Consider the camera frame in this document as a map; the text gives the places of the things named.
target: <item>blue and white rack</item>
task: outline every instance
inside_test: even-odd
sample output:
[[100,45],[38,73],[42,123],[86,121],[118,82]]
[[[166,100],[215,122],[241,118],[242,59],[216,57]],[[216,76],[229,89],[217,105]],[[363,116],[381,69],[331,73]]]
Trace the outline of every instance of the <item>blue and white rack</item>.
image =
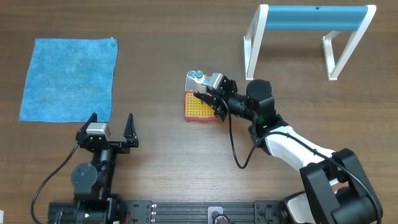
[[[244,36],[244,65],[247,80],[252,80],[265,30],[331,30],[322,38],[329,80],[338,75],[372,21],[376,6],[268,6],[261,4]],[[341,31],[351,36],[337,64],[331,46]]]

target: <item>yellow grid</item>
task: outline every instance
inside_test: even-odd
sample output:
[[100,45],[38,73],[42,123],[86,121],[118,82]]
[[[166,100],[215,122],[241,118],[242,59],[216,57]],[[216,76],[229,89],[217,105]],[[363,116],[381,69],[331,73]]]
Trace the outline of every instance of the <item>yellow grid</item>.
[[185,95],[185,116],[187,117],[214,117],[214,110],[206,103],[196,98],[193,93]]

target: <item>white stand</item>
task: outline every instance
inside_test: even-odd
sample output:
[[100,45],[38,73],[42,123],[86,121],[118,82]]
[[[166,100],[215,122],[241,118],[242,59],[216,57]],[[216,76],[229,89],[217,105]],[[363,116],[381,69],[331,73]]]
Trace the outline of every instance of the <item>white stand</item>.
[[[349,59],[349,56],[353,53],[358,42],[361,40],[363,34],[368,28],[374,13],[376,12],[376,6],[368,5],[368,12],[364,19],[360,23],[358,30],[352,32],[351,37],[345,47],[343,53],[337,64],[335,65],[335,58],[333,56],[333,48],[331,46],[331,40],[337,36],[340,31],[331,31],[328,35],[322,38],[323,48],[325,49],[325,60],[326,69],[328,72],[329,80],[337,80],[338,75],[343,69],[344,65]],[[262,35],[266,29],[267,15],[268,15],[267,4],[261,4],[257,8],[256,13],[250,23],[248,32],[244,36],[244,68],[246,80],[253,80],[254,69],[256,68],[257,58],[260,51]]]

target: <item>wooden surface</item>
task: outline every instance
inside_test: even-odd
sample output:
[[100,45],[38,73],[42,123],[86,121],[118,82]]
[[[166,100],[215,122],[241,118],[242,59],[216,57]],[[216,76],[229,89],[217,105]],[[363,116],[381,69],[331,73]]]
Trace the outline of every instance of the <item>wooden surface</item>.
[[[398,209],[398,2],[385,1],[0,1],[0,209],[6,223],[32,223],[30,202],[68,155],[81,123],[19,122],[35,38],[118,40],[110,130],[122,140],[134,114],[140,146],[119,156],[113,193],[155,202],[280,200],[303,189],[299,173],[255,151],[234,163],[228,122],[186,123],[185,75],[221,72],[245,92],[243,35],[258,4],[376,4],[376,15],[338,81],[326,76],[327,32],[266,32],[255,78],[272,83],[275,107],[296,132],[334,150],[352,149],[383,205],[383,223]],[[348,35],[333,40],[342,53]],[[247,121],[233,118],[243,162],[252,146]],[[46,221],[51,201],[73,197],[70,174],[91,154],[78,150],[41,192],[35,211]]]

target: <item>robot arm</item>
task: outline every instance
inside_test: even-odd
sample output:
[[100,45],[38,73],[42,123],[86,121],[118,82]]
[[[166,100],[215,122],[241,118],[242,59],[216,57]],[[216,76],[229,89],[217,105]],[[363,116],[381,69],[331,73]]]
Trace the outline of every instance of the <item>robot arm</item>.
[[[203,92],[203,86],[207,87],[207,93]],[[283,201],[285,223],[360,224],[381,218],[381,204],[352,151],[335,152],[298,135],[276,114],[270,82],[253,80],[246,88],[246,95],[237,92],[234,80],[214,73],[194,95],[211,106],[221,121],[228,113],[251,121],[248,130],[252,141],[268,155],[281,158],[300,172],[305,192]],[[315,155],[314,150],[325,157]],[[335,192],[331,186],[338,182],[348,182],[349,186]]]

